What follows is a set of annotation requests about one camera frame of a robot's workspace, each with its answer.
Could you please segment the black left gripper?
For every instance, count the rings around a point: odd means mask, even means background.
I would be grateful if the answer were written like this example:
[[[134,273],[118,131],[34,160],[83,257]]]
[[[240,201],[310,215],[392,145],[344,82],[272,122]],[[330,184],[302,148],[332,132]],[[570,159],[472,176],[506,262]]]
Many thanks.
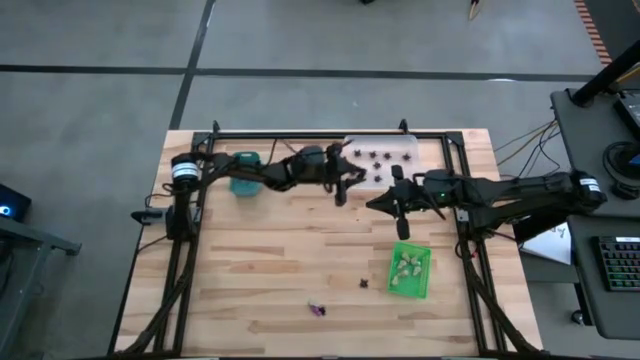
[[[306,146],[294,155],[294,184],[321,185],[327,193],[333,187],[348,189],[364,181],[367,170],[354,164],[349,165],[341,156],[343,143],[332,143],[326,149],[320,146]],[[358,176],[342,179],[347,173]]]

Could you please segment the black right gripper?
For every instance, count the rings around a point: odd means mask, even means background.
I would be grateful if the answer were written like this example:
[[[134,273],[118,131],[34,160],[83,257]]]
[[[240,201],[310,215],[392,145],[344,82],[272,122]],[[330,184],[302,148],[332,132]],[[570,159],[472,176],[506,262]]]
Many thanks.
[[[400,165],[391,167],[394,186],[378,197],[368,201],[366,207],[372,210],[395,213],[395,217],[405,216],[413,211],[435,211],[442,219],[441,208],[453,208],[463,204],[459,180],[446,170],[416,173],[410,178],[404,176]]]

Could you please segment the clear plastic bin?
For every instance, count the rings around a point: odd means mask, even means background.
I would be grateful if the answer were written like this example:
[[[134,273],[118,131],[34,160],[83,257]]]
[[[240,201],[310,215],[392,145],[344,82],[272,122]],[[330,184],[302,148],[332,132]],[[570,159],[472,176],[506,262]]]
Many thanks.
[[[413,135],[349,135],[345,137],[347,146],[342,154],[349,162],[367,170],[365,181],[354,188],[357,190],[381,190],[386,191],[394,184],[391,175],[391,167],[400,165],[403,168],[404,176],[410,178],[414,173],[422,172],[419,143]],[[354,150],[361,150],[360,158],[354,157]],[[376,151],[377,157],[371,159],[369,152]],[[392,159],[385,160],[383,155],[390,152]],[[404,161],[402,155],[409,153],[410,161]],[[374,162],[381,163],[380,169],[374,169]],[[382,176],[381,182],[374,182],[374,176]]]

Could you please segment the green plastic basket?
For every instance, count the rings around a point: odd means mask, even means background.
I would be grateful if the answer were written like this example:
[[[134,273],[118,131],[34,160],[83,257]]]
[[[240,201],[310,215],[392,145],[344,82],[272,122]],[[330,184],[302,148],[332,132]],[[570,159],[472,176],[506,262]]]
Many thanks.
[[[407,265],[402,269],[397,269],[397,265],[401,258],[401,254],[403,252],[408,253],[410,256],[410,260],[414,256],[419,257],[419,262],[416,264],[412,264],[410,261],[406,261]],[[391,261],[388,272],[388,280],[387,280],[387,290],[389,293],[416,298],[416,299],[426,299],[428,296],[428,284],[429,284],[429,276],[430,276],[430,266],[431,266],[431,249],[415,245],[408,242],[398,241],[394,244],[391,253]],[[415,266],[421,266],[422,272],[418,276],[413,275],[413,269]],[[410,275],[408,277],[401,277],[400,273],[408,269],[410,271]],[[394,276],[399,277],[399,284],[397,286],[391,285],[391,280]]]

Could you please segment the teal plastic bin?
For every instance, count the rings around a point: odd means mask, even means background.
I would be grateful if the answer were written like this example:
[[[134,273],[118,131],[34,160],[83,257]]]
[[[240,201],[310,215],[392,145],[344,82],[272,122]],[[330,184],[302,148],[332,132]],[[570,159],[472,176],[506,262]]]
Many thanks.
[[[260,155],[254,151],[236,152],[233,156],[236,157],[241,164],[261,164]],[[229,189],[236,197],[253,197],[260,192],[261,187],[262,184],[259,182],[232,178],[230,180]]]

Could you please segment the black desk support bar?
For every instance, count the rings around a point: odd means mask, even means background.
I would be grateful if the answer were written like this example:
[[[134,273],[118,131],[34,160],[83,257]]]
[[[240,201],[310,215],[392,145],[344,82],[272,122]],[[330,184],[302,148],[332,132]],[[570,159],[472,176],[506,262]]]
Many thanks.
[[[530,239],[565,223],[567,215],[533,215],[513,225],[516,242],[522,244]]]

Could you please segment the white paper sheet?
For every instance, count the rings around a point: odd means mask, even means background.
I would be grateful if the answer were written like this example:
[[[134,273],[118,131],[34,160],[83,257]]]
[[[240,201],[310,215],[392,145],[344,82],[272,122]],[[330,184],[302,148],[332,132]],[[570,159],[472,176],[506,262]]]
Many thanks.
[[[564,265],[572,264],[572,237],[567,223],[547,230],[524,242],[522,251]]]

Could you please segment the grey workstation desk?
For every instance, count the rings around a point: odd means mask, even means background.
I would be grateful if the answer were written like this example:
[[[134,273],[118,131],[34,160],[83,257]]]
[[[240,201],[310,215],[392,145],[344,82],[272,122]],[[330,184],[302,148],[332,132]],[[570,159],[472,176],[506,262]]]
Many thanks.
[[[617,97],[599,95],[587,107],[576,106],[567,91],[555,91],[550,99],[570,166],[594,176],[608,198],[594,211],[594,215],[640,218],[640,198],[623,200],[615,196],[612,192],[615,181],[602,163],[603,152],[610,144],[634,141],[614,110]]]
[[[640,220],[571,216],[572,237],[584,321],[604,338],[640,340],[640,292],[609,292],[594,255],[596,236],[640,237]]]

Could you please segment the black round device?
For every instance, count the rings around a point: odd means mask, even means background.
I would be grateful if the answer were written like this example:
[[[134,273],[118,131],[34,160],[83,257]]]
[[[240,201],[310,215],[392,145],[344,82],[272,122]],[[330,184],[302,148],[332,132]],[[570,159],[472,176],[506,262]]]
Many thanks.
[[[602,154],[602,164],[613,180],[612,193],[623,200],[640,199],[640,144],[615,142]]]

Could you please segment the blue backlit keyboard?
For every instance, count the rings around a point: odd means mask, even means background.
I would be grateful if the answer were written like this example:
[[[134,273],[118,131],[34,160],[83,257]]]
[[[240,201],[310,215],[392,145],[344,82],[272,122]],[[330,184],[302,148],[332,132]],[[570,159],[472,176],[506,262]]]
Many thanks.
[[[640,292],[640,237],[596,236],[594,255],[609,292]]]

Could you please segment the black diagonal pole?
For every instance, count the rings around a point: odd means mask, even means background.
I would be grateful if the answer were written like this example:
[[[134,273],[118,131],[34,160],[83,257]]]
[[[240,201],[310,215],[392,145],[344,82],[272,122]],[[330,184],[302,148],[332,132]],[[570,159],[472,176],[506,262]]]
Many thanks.
[[[640,72],[640,40],[606,65],[580,89],[570,94],[573,104],[584,107],[598,94]]]

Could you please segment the dark laptop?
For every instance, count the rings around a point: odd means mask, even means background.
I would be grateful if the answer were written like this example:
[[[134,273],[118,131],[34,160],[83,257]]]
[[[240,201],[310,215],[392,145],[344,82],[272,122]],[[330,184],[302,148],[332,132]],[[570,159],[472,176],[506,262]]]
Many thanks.
[[[614,110],[631,135],[640,141],[640,96],[623,93],[615,102]]]

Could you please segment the orange striped floor mat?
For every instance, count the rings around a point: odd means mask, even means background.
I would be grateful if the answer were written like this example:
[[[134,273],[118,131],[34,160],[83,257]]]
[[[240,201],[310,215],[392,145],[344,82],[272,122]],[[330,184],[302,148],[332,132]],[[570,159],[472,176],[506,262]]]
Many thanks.
[[[584,0],[573,0],[578,15],[587,31],[590,42],[593,45],[597,57],[603,66],[612,63],[612,58],[595,26],[594,20]]]

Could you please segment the black box with blue light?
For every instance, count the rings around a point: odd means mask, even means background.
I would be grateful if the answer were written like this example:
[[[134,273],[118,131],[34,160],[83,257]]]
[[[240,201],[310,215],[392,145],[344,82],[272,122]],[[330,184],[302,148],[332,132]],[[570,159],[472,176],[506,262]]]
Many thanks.
[[[0,216],[17,222],[23,222],[31,206],[32,200],[0,184]]]

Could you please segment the grey metal bench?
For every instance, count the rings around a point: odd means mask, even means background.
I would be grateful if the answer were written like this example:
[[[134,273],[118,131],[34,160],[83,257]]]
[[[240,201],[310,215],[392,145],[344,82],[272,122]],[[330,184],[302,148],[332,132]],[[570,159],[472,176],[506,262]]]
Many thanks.
[[[82,245],[3,217],[0,243],[9,249],[4,275],[0,264],[0,360],[8,360],[48,256],[77,256]]]

